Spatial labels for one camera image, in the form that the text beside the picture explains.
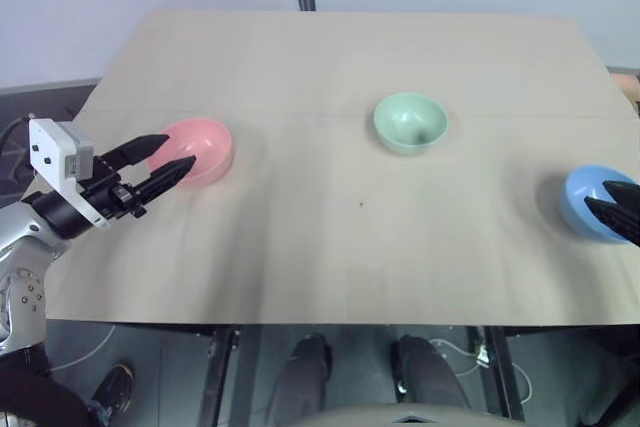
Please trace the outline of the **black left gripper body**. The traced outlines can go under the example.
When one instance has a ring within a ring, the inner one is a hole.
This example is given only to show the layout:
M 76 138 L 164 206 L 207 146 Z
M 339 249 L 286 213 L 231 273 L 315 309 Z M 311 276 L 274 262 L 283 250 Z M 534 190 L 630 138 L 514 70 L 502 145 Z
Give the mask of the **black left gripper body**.
M 81 180 L 81 195 L 104 218 L 119 219 L 127 214 L 140 218 L 147 213 L 134 187 L 122 182 L 119 171 L 144 160 L 141 154 L 124 151 L 109 151 L 93 157 L 93 172 L 90 178 Z

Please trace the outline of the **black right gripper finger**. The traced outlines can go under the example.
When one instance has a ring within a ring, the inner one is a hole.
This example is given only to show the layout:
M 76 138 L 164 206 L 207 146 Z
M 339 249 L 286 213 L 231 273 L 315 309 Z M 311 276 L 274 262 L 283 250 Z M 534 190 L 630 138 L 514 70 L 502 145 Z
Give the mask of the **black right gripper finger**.
M 606 180 L 603 187 L 620 207 L 629 211 L 640 210 L 640 186 L 633 182 Z
M 595 198 L 585 198 L 584 202 L 601 224 L 630 243 L 639 246 L 638 212 Z

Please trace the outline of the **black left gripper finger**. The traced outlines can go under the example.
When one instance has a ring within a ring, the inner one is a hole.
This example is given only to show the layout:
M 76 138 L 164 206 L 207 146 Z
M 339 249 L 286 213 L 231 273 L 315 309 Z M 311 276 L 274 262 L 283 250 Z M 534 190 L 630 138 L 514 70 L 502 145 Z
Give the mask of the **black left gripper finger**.
M 136 165 L 151 157 L 167 140 L 166 134 L 136 137 L 100 156 L 114 170 Z
M 137 205 L 144 206 L 175 187 L 192 169 L 196 156 L 170 161 L 154 170 L 143 182 L 133 188 Z

